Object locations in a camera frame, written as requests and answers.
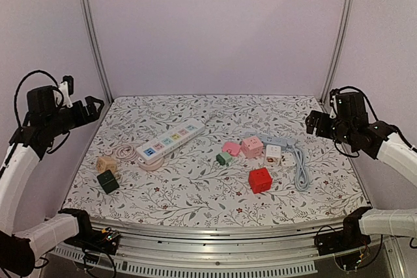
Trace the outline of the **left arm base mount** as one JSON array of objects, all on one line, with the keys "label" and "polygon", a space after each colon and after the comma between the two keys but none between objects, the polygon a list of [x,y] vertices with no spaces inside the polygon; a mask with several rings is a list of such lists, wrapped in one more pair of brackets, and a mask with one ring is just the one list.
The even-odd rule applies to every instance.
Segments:
[{"label": "left arm base mount", "polygon": [[111,256],[116,255],[121,233],[112,230],[111,227],[102,230],[92,230],[83,234],[78,234],[64,241],[67,245],[72,245],[80,249],[107,253]]}]

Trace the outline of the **red cube adapter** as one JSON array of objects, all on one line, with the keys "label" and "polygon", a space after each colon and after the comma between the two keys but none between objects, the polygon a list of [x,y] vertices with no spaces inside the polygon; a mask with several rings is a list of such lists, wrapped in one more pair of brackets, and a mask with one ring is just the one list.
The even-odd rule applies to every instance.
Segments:
[{"label": "red cube adapter", "polygon": [[248,183],[254,194],[268,191],[272,185],[272,177],[266,167],[250,171]]}]

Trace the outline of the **green plug adapter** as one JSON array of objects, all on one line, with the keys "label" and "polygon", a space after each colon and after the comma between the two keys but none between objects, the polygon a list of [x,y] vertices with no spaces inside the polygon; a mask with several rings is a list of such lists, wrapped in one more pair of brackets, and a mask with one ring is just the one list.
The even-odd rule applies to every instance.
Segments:
[{"label": "green plug adapter", "polygon": [[230,153],[228,152],[221,152],[216,155],[216,161],[220,165],[228,166],[232,159],[233,159],[232,155],[230,155]]}]

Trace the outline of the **pink cube socket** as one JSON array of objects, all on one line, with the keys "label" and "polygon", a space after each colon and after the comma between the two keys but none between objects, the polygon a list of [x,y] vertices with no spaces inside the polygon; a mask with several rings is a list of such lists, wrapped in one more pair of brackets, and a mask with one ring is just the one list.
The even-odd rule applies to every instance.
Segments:
[{"label": "pink cube socket", "polygon": [[248,159],[256,158],[262,154],[263,143],[257,136],[245,138],[241,143],[241,151]]}]

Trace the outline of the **beige cube socket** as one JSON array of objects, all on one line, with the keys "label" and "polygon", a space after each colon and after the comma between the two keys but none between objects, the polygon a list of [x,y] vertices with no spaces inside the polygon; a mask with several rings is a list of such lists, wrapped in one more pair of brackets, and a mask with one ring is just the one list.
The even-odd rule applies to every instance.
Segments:
[{"label": "beige cube socket", "polygon": [[117,172],[117,162],[109,156],[99,156],[96,161],[96,169],[99,174],[106,171],[115,174]]}]

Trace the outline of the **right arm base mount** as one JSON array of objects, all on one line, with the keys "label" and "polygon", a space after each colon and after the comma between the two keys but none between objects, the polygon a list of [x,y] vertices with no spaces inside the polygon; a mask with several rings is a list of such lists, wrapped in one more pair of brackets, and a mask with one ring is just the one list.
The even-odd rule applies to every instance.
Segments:
[{"label": "right arm base mount", "polygon": [[365,247],[370,243],[370,236],[361,233],[358,223],[351,222],[344,222],[343,229],[338,231],[323,226],[314,237],[314,245],[320,256]]}]

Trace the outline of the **pink plug adapter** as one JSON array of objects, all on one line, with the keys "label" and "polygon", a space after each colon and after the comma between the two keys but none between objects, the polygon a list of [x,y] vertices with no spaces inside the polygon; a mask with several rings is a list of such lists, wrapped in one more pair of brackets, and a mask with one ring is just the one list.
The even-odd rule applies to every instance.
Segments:
[{"label": "pink plug adapter", "polygon": [[227,152],[232,157],[237,157],[240,154],[241,145],[234,142],[226,142],[222,147],[222,152]]}]

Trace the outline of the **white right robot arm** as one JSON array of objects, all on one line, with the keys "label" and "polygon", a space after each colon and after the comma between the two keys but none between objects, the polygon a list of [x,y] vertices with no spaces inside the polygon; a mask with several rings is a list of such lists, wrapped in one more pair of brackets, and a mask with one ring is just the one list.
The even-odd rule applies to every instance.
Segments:
[{"label": "white right robot arm", "polygon": [[[401,130],[378,118],[369,121],[375,112],[367,96],[356,87],[342,87],[330,92],[330,113],[312,111],[306,118],[306,131],[345,144],[351,157],[360,152],[391,167],[410,183],[416,183],[416,146],[410,144]],[[416,210],[378,210],[362,207],[343,220],[337,244],[351,249],[362,235],[382,234],[416,237]]]}]

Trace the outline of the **light blue round plug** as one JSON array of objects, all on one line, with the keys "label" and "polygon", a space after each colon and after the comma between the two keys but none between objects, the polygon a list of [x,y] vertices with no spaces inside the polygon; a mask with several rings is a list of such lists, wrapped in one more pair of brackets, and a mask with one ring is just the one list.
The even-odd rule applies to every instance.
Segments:
[{"label": "light blue round plug", "polygon": [[296,147],[296,140],[293,138],[288,138],[287,139],[287,148],[295,148]]}]

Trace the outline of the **white cube socket tiger print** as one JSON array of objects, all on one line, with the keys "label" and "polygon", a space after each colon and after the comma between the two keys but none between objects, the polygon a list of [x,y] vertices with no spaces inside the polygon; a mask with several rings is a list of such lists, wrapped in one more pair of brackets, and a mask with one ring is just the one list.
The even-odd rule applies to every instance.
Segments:
[{"label": "white cube socket tiger print", "polygon": [[265,158],[264,164],[271,166],[278,166],[281,163],[281,146],[278,145],[267,145],[265,147]]}]

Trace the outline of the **white power strip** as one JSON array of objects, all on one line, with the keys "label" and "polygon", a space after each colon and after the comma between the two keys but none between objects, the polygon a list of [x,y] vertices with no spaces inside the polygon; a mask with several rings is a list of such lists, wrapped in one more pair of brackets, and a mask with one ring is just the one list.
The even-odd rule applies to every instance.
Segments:
[{"label": "white power strip", "polygon": [[205,125],[202,122],[190,118],[171,130],[155,137],[153,140],[137,147],[136,152],[144,164],[150,165],[198,135],[201,135],[204,130]]}]

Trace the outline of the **dark green cube socket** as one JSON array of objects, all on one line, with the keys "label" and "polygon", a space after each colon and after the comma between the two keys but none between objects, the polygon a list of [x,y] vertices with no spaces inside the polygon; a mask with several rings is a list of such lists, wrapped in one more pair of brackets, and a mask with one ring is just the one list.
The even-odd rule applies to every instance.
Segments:
[{"label": "dark green cube socket", "polygon": [[110,194],[111,192],[119,189],[119,183],[109,169],[99,174],[97,176],[97,180],[105,194]]}]

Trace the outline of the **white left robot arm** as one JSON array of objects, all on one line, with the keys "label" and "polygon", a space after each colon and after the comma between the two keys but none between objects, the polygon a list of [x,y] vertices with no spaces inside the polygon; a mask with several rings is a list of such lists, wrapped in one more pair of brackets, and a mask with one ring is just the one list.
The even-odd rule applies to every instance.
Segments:
[{"label": "white left robot arm", "polygon": [[31,174],[56,137],[90,124],[100,117],[104,102],[93,96],[71,102],[65,82],[27,93],[28,112],[9,141],[1,165],[1,270],[27,277],[36,261],[59,243],[74,239],[83,248],[97,241],[84,210],[61,210],[53,218],[22,232],[14,232],[18,204]]}]

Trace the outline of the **pink round socket base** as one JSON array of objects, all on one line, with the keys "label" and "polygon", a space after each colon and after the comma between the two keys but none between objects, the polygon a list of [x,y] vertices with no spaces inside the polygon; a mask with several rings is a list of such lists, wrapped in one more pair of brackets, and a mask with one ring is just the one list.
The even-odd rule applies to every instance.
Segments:
[{"label": "pink round socket base", "polygon": [[156,160],[154,163],[146,164],[141,158],[139,158],[139,167],[145,171],[155,171],[164,164],[164,158]]}]

